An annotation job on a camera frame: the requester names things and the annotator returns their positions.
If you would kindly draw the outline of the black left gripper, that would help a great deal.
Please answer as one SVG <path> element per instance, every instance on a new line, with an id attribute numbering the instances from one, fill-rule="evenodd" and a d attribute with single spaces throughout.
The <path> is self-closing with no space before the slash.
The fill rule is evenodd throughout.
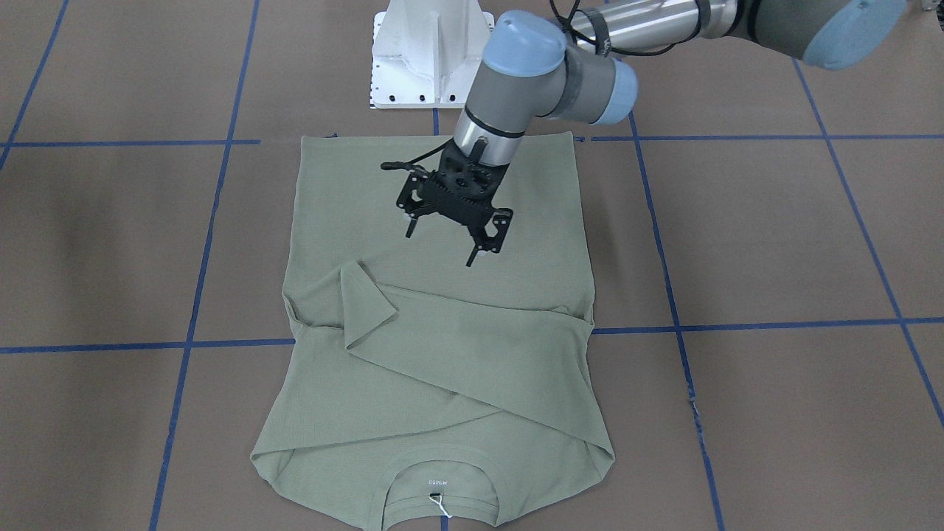
<path id="1" fill-rule="evenodd" d="M 475 144 L 466 155 L 459 145 L 444 144 L 408 161 L 424 166 L 429 176 L 409 174 L 397 199 L 409 222 L 405 238 L 412 237 L 424 215 L 439 214 L 465 226 L 474 241 L 466 268 L 471 268 L 479 253 L 502 250 L 513 220 L 512 209 L 492 203 L 509 165 L 483 164 L 486 147 Z"/>

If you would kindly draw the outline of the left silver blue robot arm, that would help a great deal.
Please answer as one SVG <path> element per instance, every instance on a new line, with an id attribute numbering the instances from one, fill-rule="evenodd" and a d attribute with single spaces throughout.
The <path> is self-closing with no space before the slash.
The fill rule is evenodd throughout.
<path id="1" fill-rule="evenodd" d="M 846 69 L 882 44 L 906 10 L 903 1 L 574 2 L 552 19 L 507 11 L 483 47 L 452 137 L 435 148 L 438 168 L 421 158 L 384 162 L 405 170 L 397 206 L 409 219 L 441 215 L 468 229 L 468 263 L 499 253 L 513 220 L 493 205 L 534 118 L 617 124 L 639 93 L 622 57 L 653 57 L 704 38 L 736 37 L 826 70 Z"/>

